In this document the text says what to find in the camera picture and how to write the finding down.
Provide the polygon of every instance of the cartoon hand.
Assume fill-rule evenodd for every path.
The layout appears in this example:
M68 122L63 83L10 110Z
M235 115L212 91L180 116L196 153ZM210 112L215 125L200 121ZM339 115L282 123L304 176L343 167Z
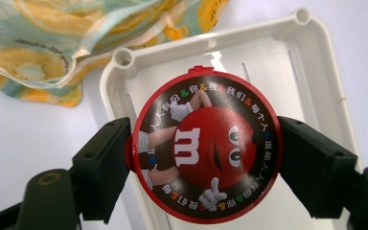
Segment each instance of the cartoon hand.
M138 138L138 149L139 153L147 152L149 145L149 136L144 131L139 131L139 138Z
M211 180L211 189L205 190L203 195L200 195L198 200L206 209L214 207L220 200L226 199L226 193L220 193L218 190L219 179L214 177Z
M177 104L176 101L173 101L170 104L170 112L172 114L172 118L177 122L181 122L189 113L193 112L193 108L190 105L190 102L185 104Z
M143 177L145 178L146 180L146 183L148 184L149 188L151 190L153 190L153 183L151 182L150 180L150 177L149 177L149 171L148 170L142 170L142 175Z

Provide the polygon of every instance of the white surface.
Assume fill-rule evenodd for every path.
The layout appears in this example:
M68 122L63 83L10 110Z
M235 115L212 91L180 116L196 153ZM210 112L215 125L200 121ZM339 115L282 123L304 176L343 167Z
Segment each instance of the white surface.
M215 30L284 16L299 7L306 7L330 30L363 165L368 167L368 1L232 0ZM84 80L83 101L71 109L20 102L0 93L0 210L22 199L35 174L69 168L71 157L104 124L100 74L94 71ZM118 222L111 220L106 228L130 228L124 206L118 202L113 213Z

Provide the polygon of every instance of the round red badge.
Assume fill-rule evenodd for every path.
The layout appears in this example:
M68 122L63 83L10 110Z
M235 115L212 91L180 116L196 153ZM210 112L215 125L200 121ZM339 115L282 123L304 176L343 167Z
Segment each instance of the round red badge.
M280 169L280 125L265 97L231 74L197 67L145 104L133 133L133 164L169 214L220 223L253 209Z

